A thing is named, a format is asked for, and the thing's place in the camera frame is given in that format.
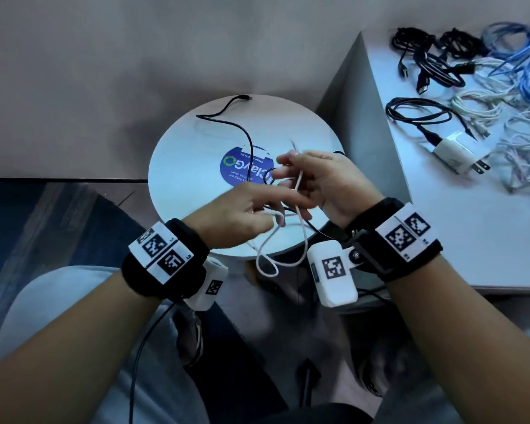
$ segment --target white desk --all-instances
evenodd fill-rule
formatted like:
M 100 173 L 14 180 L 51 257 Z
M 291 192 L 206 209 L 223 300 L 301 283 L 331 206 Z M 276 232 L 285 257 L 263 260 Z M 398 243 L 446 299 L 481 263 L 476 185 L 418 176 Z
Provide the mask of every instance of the white desk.
M 260 148 L 254 153 L 259 156 L 258 162 L 254 159 L 256 166 L 273 166 L 276 156 L 292 149 L 291 140 L 302 150 L 342 150 L 332 129 L 312 111 L 283 98 L 252 96 L 251 101 L 235 101 L 218 119 L 238 123 L 247 130 L 254 146 Z M 197 114 L 220 111 L 230 99 L 216 99 L 185 114 L 159 140 L 149 164 L 148 183 L 153 205 L 162 220 L 185 217 L 235 183 L 229 174 L 236 176 L 233 172 L 239 172 L 235 161 L 240 160 L 241 151 L 249 152 L 247 138 L 231 125 L 196 118 Z M 311 213 L 311 223 L 317 228 L 323 227 L 327 222 L 324 213 L 318 208 Z M 306 232 L 309 236 L 314 233 L 311 229 Z M 258 236 L 255 243 L 260 245 L 267 235 Z M 302 228 L 296 217 L 290 217 L 287 226 L 276 233 L 264 251 L 281 253 L 301 242 Z M 255 251 L 247 244 L 214 252 L 224 256 L 255 257 Z
M 469 176 L 453 174 L 424 149 L 423 135 L 415 127 L 386 119 L 384 106 L 392 98 L 418 96 L 414 87 L 417 70 L 409 79 L 398 77 L 400 54 L 389 48 L 389 35 L 367 31 L 357 43 L 346 83 L 353 90 L 348 89 L 344 96 L 340 109 L 347 112 L 336 127 L 346 152 L 361 169 L 365 166 L 369 170 L 377 185 L 387 187 L 386 193 L 401 189 L 385 177 L 385 169 L 402 174 L 405 193 L 437 227 L 445 257 L 469 284 L 484 291 L 530 291 L 530 193 L 509 194 L 495 167 L 481 176 L 473 172 Z M 476 86 L 472 83 L 469 78 L 468 87 Z M 423 97 L 444 102 L 451 92 L 431 82 Z M 503 121 L 492 129 L 491 140 L 486 141 L 489 147 L 502 133 Z M 443 136 L 460 128 L 455 119 L 429 127 Z M 396 152 L 396 162 L 392 152 Z M 375 169 L 362 158 L 366 153 L 389 166 Z

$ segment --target purple sticker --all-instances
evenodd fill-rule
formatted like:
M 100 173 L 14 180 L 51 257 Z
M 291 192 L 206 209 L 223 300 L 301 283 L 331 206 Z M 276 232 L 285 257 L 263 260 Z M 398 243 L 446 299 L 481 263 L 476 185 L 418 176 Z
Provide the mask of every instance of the purple sticker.
M 253 165 L 251 166 L 251 181 L 254 183 L 263 183 L 265 171 L 273 168 L 273 159 L 268 158 L 269 153 L 257 146 L 253 146 Z M 247 181 L 247 169 L 249 168 L 250 153 L 242 151 L 241 147 L 236 147 L 228 151 L 220 161 L 220 174 L 222 178 L 235 186 L 243 181 Z M 270 181 L 271 173 L 267 173 L 267 179 Z

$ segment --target round white table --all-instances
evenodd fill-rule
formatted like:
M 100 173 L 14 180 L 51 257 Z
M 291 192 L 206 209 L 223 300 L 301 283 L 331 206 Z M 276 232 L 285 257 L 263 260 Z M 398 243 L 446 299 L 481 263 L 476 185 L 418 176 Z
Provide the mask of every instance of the round white table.
M 254 150 L 251 180 L 263 182 L 269 167 L 279 166 L 275 158 L 292 149 L 342 151 L 332 129 L 307 108 L 292 101 L 252 95 L 249 101 L 236 100 L 217 117 L 238 123 L 249 133 Z M 220 111 L 232 97 L 208 102 L 191 110 L 163 134 L 149 163 L 149 193 L 162 220 L 182 219 L 197 208 L 240 183 L 247 174 L 249 143 L 237 127 L 198 119 L 197 114 Z M 318 229 L 328 221 L 319 208 L 311 211 L 311 223 Z M 306 229 L 307 235 L 314 234 Z M 255 239 L 261 245 L 267 233 Z M 296 216 L 271 238 L 264 248 L 267 254 L 282 253 L 302 243 L 302 228 Z M 240 258 L 255 257 L 247 244 L 213 253 Z

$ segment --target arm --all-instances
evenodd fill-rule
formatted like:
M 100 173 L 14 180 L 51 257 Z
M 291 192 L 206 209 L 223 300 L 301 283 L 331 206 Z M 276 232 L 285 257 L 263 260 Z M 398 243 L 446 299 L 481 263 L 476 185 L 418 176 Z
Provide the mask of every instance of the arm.
M 414 342 L 466 422 L 530 423 L 530 338 L 441 256 L 388 284 Z
M 304 170 L 303 193 L 340 227 L 383 196 L 345 156 L 289 152 L 273 178 Z M 283 184 L 293 186 L 294 180 Z M 441 256 L 388 289 L 415 343 L 467 422 L 530 423 L 530 338 Z
M 286 188 L 243 183 L 184 222 L 208 248 L 233 247 L 270 230 L 272 217 L 254 210 L 281 202 L 314 206 Z M 160 302 L 131 290 L 119 271 L 107 278 L 0 362 L 0 423 L 89 420 Z

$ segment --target hand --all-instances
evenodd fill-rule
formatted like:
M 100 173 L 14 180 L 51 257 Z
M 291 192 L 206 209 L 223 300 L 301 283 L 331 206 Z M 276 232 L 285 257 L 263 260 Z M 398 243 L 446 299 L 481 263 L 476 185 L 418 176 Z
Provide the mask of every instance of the hand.
M 271 176 L 276 180 L 291 178 L 279 185 L 293 189 L 298 174 L 304 171 L 298 191 L 310 197 L 342 229 L 384 198 L 351 160 L 338 153 L 291 150 L 279 156 L 277 162 L 285 166 L 271 171 Z
M 281 202 L 301 208 L 305 220 L 312 218 L 306 208 L 316 206 L 312 199 L 288 188 L 244 182 L 199 208 L 183 222 L 198 233 L 209 249 L 235 247 L 270 230 L 274 226 L 273 216 L 256 211 L 268 205 L 284 213 Z

